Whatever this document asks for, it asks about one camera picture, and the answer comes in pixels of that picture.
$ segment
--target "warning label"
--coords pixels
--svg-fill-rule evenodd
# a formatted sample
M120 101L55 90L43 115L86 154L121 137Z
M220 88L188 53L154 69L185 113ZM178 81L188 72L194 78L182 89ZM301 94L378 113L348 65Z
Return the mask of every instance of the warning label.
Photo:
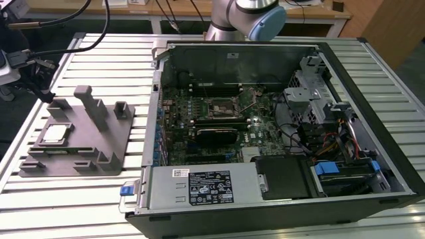
M192 206L233 203L230 171L189 173Z

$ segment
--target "wooden desk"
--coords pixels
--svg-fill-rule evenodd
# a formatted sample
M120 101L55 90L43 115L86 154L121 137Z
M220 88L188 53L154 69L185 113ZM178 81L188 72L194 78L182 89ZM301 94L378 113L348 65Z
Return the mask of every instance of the wooden desk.
M150 14L160 18L160 20L166 20L166 18L162 16L162 12L156 1L150 1L153 2ZM166 15L170 16L172 13L168 8L166 1L158 0L158 2ZM189 0L169 0L169 3L176 17L178 17L178 20L200 20L198 14ZM194 3L198 7L202 17L210 20L212 0L194 0ZM352 17L352 14L348 11L338 12L332 10L332 0L325 0L322 5L309 6L304 8L305 21L301 8L286 10L286 14L286 23L332 25L328 31L328 37L338 37L345 22Z
M92 0L90 5L81 14L100 14L104 18L105 9L101 6L102 0ZM72 13L84 5L85 0L27 0L29 5L29 13ZM154 0L150 0L146 5L129 4L126 8L112 8L110 15L124 14L150 14Z
M162 12L158 8L158 5L156 4L154 0L150 0L153 2L152 12L153 15L161 15ZM212 1L213 0L194 0L194 4L198 7L198 10L201 12L202 16L210 16L212 15ZM164 11L166 14L170 14L166 0L158 0ZM193 5L189 0L169 0L173 12L176 16L197 16L197 12L193 8ZM352 17L352 14L345 12L338 12L332 10L332 0L325 0L324 5L318 6L309 6L304 8L304 13L306 18L320 18L320 19L334 19L334 18L345 18L349 19ZM289 18L301 18L302 19L302 9L288 9L286 14Z
M61 18L67 14L75 12L84 4L85 0L27 0L29 5L29 13L27 18ZM170 11L165 0L158 0L161 7L168 16ZM194 0L205 21L210 21L212 1ZM173 12L178 20L200 21L198 14L193 8L189 0L169 0ZM79 19L104 19L104 8L101 0L93 0L86 12L79 16ZM161 34L160 22L166 20L158 5L154 0L150 0L146 5L129 4L128 8L110 9L112 19L120 20L149 20L154 34ZM328 37L338 37L346 20L352 14L346 12L337 12L332 10L332 0L325 0L325 4L320 6L310 6L304 8L305 20L302 16L302 9L288 10L286 23L306 23L306 24L326 24L332 25L328 31Z

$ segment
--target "black cable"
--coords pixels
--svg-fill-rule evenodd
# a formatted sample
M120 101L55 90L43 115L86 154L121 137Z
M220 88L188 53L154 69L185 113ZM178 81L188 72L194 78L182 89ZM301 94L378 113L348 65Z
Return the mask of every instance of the black cable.
M44 26L53 26L57 24L61 24L72 19L75 19L88 8L88 6L90 5L92 0L86 0L84 6L80 8L79 11L76 11L72 15L69 15L68 17L64 17L61 19L53 20L53 21L47 21L47 22L40 22L40 27Z
M172 21L170 18L166 16L166 13L165 13L165 11L164 11L164 9L162 9L162 6L161 6L158 0L156 0L156 2L157 2L157 5L158 5L158 7L160 7L160 10L161 10L161 12L162 12L162 15L165 16L165 18L166 18L166 20L168 20L168 23L170 24L172 28L176 30L176 32L177 32L178 34L181 34L180 29L178 29L178 25L177 25L177 21L176 21L176 17L174 17L174 13L173 13L173 10L172 10L172 6L170 6L168 0L166 0L166 4L168 4L168 7L169 7L169 9L170 9L170 12L172 12L174 21Z
M172 5L170 5L170 2L168 0L165 0L166 4L168 4L168 8L170 9L170 12L172 12L172 16L173 16L173 20L174 20L174 23L177 24L177 20L176 20L176 16L174 16L174 12L173 12L173 9L172 9Z
M205 21L204 21L201 12L200 12L200 10L198 10L198 7L197 7L197 5L194 4L193 0L190 0L190 2L192 2L192 5L193 5L193 7L194 7L194 9L196 9L196 11L197 11L197 13L198 13L198 15L200 15L200 18L201 18L201 21L202 21L202 25L204 25L204 31L208 31L206 24L205 24Z
M164 14L164 16L165 16L168 22L173 22L173 21L170 20L170 18L166 16L165 11L164 11L164 9L162 9L162 7L161 7L161 5L160 5L158 0L156 0L156 2L157 2L157 5L158 5L158 7L160 7L160 10L161 10L161 12L162 12L162 14Z
M29 59L37 58L40 56L48 56L48 55L57 55L57 54L67 54L67 53L76 53L76 52L84 52L84 51L89 51L92 50L98 43L101 42L101 40L104 39L108 29L109 29L109 21L110 21L110 10L109 10L109 0L105 0L105 6L106 6L106 20L105 20L105 26L104 26L104 30L100 34L98 39L94 41L94 43L85 48L79 48L79 49L63 49L63 50L53 50L53 51L41 51L41 52L35 52L29 55Z
M302 9L302 24L305 23L305 13L304 13L304 6L310 6L312 4L300 4L298 2L294 1L296 4L292 4L290 2L288 2L288 0L285 0L285 2L292 5L292 6L300 6Z

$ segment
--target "blue drive latch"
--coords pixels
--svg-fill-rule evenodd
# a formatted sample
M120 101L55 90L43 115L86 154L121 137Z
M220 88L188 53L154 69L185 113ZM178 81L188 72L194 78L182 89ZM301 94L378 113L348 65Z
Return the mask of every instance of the blue drive latch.
M337 164L334 162L321 162L314 165L317 175L340 173Z
M133 196L134 195L134 185L122 186L120 190L121 196Z

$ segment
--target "gray fixture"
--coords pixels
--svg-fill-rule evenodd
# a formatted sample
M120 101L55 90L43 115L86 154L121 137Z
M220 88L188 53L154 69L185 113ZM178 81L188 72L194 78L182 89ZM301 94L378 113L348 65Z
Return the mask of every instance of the gray fixture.
M20 164L21 177L118 175L133 123L134 107L125 102L105 106L93 99L92 87L73 92L84 106L55 99L28 157Z

